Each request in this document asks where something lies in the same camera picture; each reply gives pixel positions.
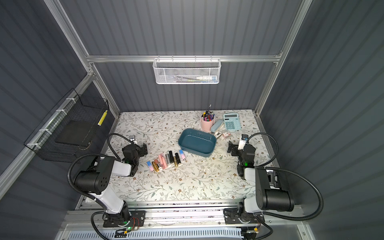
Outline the pink lip gloss tube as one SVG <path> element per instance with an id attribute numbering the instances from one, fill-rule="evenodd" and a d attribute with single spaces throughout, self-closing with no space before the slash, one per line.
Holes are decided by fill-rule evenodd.
<path id="1" fill-rule="evenodd" d="M 158 155 L 158 157 L 159 157 L 159 162 L 160 162 L 162 168 L 166 169 L 167 168 L 167 163 L 166 163 L 166 161 L 164 159 L 164 156 L 162 154 L 160 154 L 160 155 Z"/>

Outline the silver lipstick tube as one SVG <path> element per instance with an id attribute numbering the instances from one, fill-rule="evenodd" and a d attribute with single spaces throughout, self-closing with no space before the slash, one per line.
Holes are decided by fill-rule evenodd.
<path id="1" fill-rule="evenodd" d="M 170 156 L 169 156 L 169 154 L 165 154 L 165 156 L 166 156 L 167 165 L 170 165 L 170 164 L 171 164 L 171 161 L 170 161 Z"/>

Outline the black mascara tube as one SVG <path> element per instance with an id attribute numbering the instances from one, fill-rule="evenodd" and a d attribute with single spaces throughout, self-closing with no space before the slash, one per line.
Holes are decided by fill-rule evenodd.
<path id="1" fill-rule="evenodd" d="M 174 163 L 174 156 L 173 156 L 172 151 L 169 151 L 169 157 L 170 157 L 170 162 L 173 164 Z"/>

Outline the black gold lipstick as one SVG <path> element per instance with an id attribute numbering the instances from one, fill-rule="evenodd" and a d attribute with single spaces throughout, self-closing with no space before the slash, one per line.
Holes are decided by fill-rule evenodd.
<path id="1" fill-rule="evenodd" d="M 181 164 L 181 160 L 180 160 L 180 156 L 179 156 L 178 153 L 175 153 L 175 158 L 176 158 L 177 164 L 180 165 Z"/>

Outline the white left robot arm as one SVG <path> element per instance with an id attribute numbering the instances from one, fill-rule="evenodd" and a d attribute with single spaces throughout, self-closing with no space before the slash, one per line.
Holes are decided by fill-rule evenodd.
<path id="1" fill-rule="evenodd" d="M 147 145 L 127 145 L 123 148 L 122 161 L 111 156 L 87 154 L 79 158 L 84 160 L 80 172 L 72 180 L 72 185 L 82 194 L 95 200 L 103 207 L 103 227 L 121 227 L 133 230 L 144 225 L 145 211 L 130 212 L 127 203 L 110 186 L 112 175 L 134 177 L 139 159 L 148 154 Z"/>

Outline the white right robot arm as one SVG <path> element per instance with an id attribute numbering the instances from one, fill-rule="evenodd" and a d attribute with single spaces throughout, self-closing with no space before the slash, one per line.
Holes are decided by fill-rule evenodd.
<path id="1" fill-rule="evenodd" d="M 238 145 L 229 141 L 227 152 L 238 158 L 238 176 L 255 185 L 255 196 L 244 198 L 236 210 L 230 210 L 232 221 L 249 223 L 255 220 L 253 214 L 261 217 L 262 211 L 291 212 L 294 209 L 295 202 L 285 173 L 279 174 L 276 170 L 263 167 L 256 168 L 255 147 L 245 141 L 240 141 Z"/>

